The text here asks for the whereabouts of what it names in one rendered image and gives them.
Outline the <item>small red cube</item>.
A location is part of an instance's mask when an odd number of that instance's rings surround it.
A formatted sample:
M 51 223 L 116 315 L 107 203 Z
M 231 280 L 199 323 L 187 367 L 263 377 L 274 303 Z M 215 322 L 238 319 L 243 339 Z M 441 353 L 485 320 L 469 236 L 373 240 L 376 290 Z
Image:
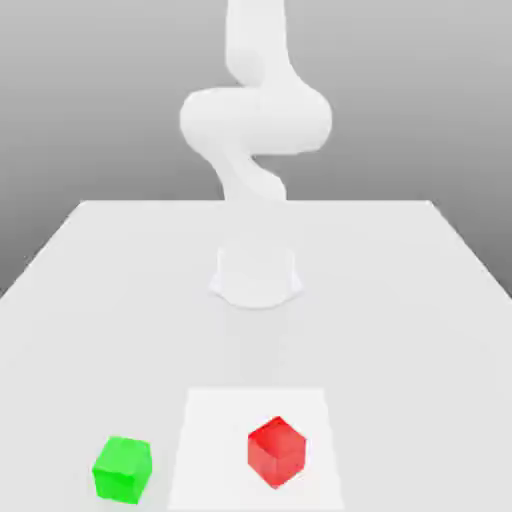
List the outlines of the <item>small red cube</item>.
M 307 439 L 281 416 L 247 437 L 248 465 L 271 487 L 279 488 L 305 467 Z

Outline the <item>small green cube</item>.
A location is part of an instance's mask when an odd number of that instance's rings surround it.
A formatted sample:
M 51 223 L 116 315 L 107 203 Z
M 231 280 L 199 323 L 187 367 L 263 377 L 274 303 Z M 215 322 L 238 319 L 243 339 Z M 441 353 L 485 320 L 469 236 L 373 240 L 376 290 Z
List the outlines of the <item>small green cube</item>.
M 110 436 L 92 467 L 96 495 L 120 503 L 138 504 L 152 469 L 149 442 Z

